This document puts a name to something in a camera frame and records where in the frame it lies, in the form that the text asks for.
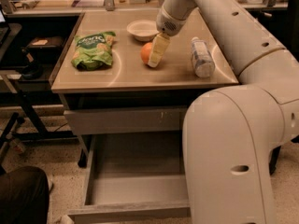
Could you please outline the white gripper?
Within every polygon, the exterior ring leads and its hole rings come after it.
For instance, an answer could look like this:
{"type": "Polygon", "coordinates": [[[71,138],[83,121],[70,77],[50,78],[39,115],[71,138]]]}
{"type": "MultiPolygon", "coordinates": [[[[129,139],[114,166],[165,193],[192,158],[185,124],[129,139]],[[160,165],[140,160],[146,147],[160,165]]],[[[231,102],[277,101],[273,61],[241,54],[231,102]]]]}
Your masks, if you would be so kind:
{"type": "Polygon", "coordinates": [[[177,35],[185,23],[185,20],[178,20],[170,16],[164,7],[160,8],[156,18],[156,27],[160,33],[153,39],[148,66],[154,68],[160,63],[170,44],[169,36],[177,35]]]}

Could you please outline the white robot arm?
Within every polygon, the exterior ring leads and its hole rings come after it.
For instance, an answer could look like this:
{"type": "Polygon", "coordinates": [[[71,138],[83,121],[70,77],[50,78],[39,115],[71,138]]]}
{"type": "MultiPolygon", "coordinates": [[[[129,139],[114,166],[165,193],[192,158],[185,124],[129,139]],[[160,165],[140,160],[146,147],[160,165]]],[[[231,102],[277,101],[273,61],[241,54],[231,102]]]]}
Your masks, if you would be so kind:
{"type": "Polygon", "coordinates": [[[186,112],[192,224],[277,224],[269,154],[299,134],[298,62],[235,0],[164,0],[158,30],[178,34],[194,9],[239,83],[204,93],[186,112]]]}

